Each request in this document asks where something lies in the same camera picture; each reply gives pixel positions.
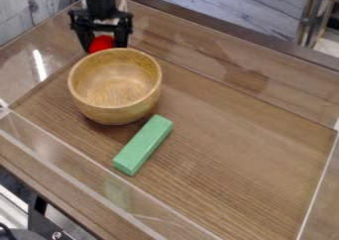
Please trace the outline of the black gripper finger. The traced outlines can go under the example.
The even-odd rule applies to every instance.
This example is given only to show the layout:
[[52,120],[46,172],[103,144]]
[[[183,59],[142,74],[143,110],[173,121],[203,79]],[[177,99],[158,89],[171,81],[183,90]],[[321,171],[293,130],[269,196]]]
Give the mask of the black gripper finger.
[[129,45],[130,28],[126,23],[118,24],[114,31],[115,46],[126,48]]
[[90,28],[80,26],[79,24],[74,25],[74,30],[76,31],[83,49],[87,52],[90,48],[90,44],[95,38],[94,32]]

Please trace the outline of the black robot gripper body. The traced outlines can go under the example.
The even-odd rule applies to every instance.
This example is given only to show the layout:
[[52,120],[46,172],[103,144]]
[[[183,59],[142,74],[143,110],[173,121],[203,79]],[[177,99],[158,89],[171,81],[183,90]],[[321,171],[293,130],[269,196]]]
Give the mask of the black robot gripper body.
[[85,0],[85,7],[71,10],[70,17],[75,31],[133,30],[133,15],[118,9],[115,0]]

